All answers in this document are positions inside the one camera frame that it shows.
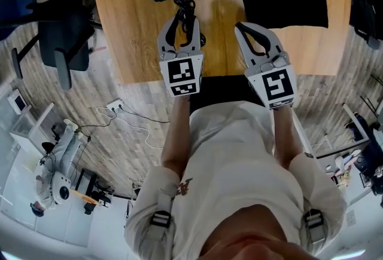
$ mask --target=shirt logo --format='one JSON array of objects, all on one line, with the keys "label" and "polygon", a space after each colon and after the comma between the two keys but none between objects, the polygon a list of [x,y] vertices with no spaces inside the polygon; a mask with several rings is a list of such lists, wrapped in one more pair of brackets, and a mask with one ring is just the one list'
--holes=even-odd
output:
[{"label": "shirt logo", "polygon": [[188,189],[188,186],[189,186],[189,182],[192,181],[193,178],[190,178],[190,179],[186,179],[185,180],[185,183],[180,183],[180,186],[178,187],[178,190],[177,190],[177,193],[175,195],[186,195],[187,194],[187,191],[189,190]]}]

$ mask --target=cable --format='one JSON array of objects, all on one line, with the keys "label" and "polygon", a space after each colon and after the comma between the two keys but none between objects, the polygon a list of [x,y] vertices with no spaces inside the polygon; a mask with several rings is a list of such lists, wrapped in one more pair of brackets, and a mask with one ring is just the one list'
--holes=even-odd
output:
[{"label": "cable", "polygon": [[133,183],[135,183],[135,182],[139,182],[141,185],[143,185],[144,182],[145,182],[145,178],[140,178],[140,179],[138,179],[137,181],[136,181],[135,179],[131,178],[131,177],[129,177],[128,179],[129,179],[130,181],[132,181]]},{"label": "cable", "polygon": [[116,114],[116,112],[114,111],[114,109],[112,109],[112,111],[114,112],[115,117],[114,117],[114,118],[110,118],[110,117],[108,117],[108,118],[110,119],[110,121],[109,121],[109,123],[108,123],[107,125],[83,125],[83,126],[79,126],[79,127],[78,127],[78,130],[82,132],[81,129],[83,129],[84,127],[108,127],[108,126],[112,123],[112,121],[113,121],[114,119],[117,118],[117,114]]},{"label": "cable", "polygon": [[[196,16],[194,11],[196,9],[196,2],[194,0],[173,0],[174,3],[179,6],[179,9],[175,17],[182,23],[182,30],[186,33],[187,42],[190,42],[193,37],[193,33],[190,32],[190,27],[193,29],[194,20]],[[203,47],[206,44],[206,37],[203,33],[200,33],[200,44]]]},{"label": "cable", "polygon": [[347,139],[341,145],[337,146],[335,149],[340,148],[343,144],[345,144],[346,142],[351,141],[351,140],[354,140],[354,138]]},{"label": "cable", "polygon": [[81,160],[81,158],[82,158],[82,156],[83,156],[83,153],[84,153],[84,151],[85,151],[85,149],[86,149],[86,146],[88,145],[88,143],[90,142],[90,140],[91,140],[91,138],[90,138],[90,136],[89,136],[89,137],[88,137],[88,140],[87,140],[87,142],[86,142],[86,144],[85,144],[85,146],[84,146],[84,148],[83,148],[83,151],[81,152],[81,155],[80,155],[79,159],[77,160],[77,165],[78,165],[78,163],[80,162],[80,160]]},{"label": "cable", "polygon": [[120,118],[117,116],[117,114],[116,114],[115,111],[114,111],[114,113],[116,114],[116,116],[115,116],[114,118],[111,118],[111,117],[109,117],[109,115],[107,115],[107,114],[103,114],[103,113],[99,112],[98,109],[107,109],[107,110],[109,110],[109,109],[106,108],[106,107],[97,107],[96,110],[97,110],[98,114],[104,115],[104,116],[108,117],[108,118],[111,119],[111,120],[117,119],[117,120],[123,121],[123,122],[125,122],[127,125],[129,125],[131,128],[133,128],[133,129],[141,129],[141,130],[145,130],[145,131],[147,131],[147,132],[148,132],[148,136],[145,138],[145,143],[146,143],[146,145],[149,146],[150,148],[153,148],[153,149],[163,149],[163,148],[158,148],[158,147],[155,147],[155,146],[151,146],[151,145],[147,142],[148,138],[150,137],[150,131],[149,131],[149,130],[147,130],[147,129],[145,129],[145,128],[142,128],[142,127],[139,127],[139,126],[133,126],[133,125],[130,125],[130,124],[129,124],[127,121],[125,121],[124,119],[120,119]]},{"label": "cable", "polygon": [[136,115],[137,117],[141,117],[141,118],[147,119],[147,120],[152,121],[152,122],[157,122],[157,123],[162,123],[162,124],[170,123],[170,121],[157,121],[157,120],[152,120],[151,118],[147,118],[147,117],[145,117],[145,116],[143,116],[143,115],[141,115],[141,114],[137,114],[137,113],[134,112],[134,111],[133,111],[133,112],[126,111],[126,110],[124,110],[124,109],[122,108],[121,105],[120,105],[119,107],[120,107],[120,109],[121,109],[122,111],[126,112],[127,114]]}]

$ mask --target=desk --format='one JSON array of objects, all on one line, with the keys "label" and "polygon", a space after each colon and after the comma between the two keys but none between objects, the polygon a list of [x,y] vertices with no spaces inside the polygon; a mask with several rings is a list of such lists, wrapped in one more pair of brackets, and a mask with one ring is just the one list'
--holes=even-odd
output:
[{"label": "desk", "polygon": [[[162,79],[157,36],[174,16],[168,0],[96,0],[108,46],[124,84]],[[245,20],[242,0],[196,0],[206,36],[204,76],[239,75],[245,63],[234,34]],[[351,0],[327,0],[329,28],[290,26],[276,30],[297,74],[336,75],[348,33]]]}]

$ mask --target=power outlet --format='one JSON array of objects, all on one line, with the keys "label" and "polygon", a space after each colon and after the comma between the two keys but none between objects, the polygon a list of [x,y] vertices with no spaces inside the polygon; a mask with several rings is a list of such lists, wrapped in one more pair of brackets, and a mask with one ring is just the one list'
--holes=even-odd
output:
[{"label": "power outlet", "polygon": [[120,108],[120,105],[121,106],[124,106],[124,103],[122,100],[120,99],[117,99],[117,100],[114,100],[113,102],[107,104],[107,108],[110,110],[110,111],[117,111],[119,108]]}]

